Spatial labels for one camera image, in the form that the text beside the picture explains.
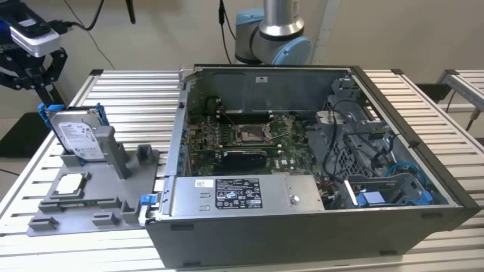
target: warning label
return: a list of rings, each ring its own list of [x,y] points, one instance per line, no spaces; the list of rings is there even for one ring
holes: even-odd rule
[[[218,209],[259,209],[263,207],[258,178],[216,180],[215,191]]]

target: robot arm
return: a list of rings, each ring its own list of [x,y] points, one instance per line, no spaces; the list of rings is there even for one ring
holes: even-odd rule
[[[242,10],[236,19],[235,58],[246,64],[304,64],[311,41],[303,36],[299,0],[264,0],[264,10]]]

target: metal workbench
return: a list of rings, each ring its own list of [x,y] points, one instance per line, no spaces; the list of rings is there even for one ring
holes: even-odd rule
[[[403,74],[366,71],[464,189],[484,207],[484,148]],[[91,75],[71,105],[100,102],[126,147],[151,143],[163,154],[155,190],[163,188],[179,96],[176,71],[104,71]],[[146,230],[27,237],[27,224],[62,160],[52,133],[0,203],[0,269],[8,271],[159,271],[164,265]],[[484,212],[452,232],[431,235],[404,256],[210,271],[482,271]]]

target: white wall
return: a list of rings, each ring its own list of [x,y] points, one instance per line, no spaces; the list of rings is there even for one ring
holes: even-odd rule
[[[84,24],[92,21],[99,0],[68,0]],[[63,0],[24,0],[47,19],[75,21]],[[179,69],[195,63],[227,63],[218,20],[219,0],[135,0],[138,23],[128,19],[126,1],[107,0],[98,25],[91,31],[118,70]],[[263,7],[263,0],[226,0],[234,26],[239,10]],[[326,0],[303,0],[300,14],[306,34],[318,36]],[[234,39],[226,29],[230,54]],[[70,58],[58,86],[71,100],[92,69],[111,69],[84,31],[75,29],[63,36]],[[39,99],[26,92],[0,88],[0,118],[19,117],[35,111]]]
[[[324,64],[400,68],[418,82],[484,69],[483,0],[340,0]]]

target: motherboard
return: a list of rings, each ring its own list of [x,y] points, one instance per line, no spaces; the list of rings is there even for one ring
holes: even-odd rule
[[[308,146],[306,120],[296,114],[199,116],[188,125],[192,176],[263,175],[278,172],[320,176]]]

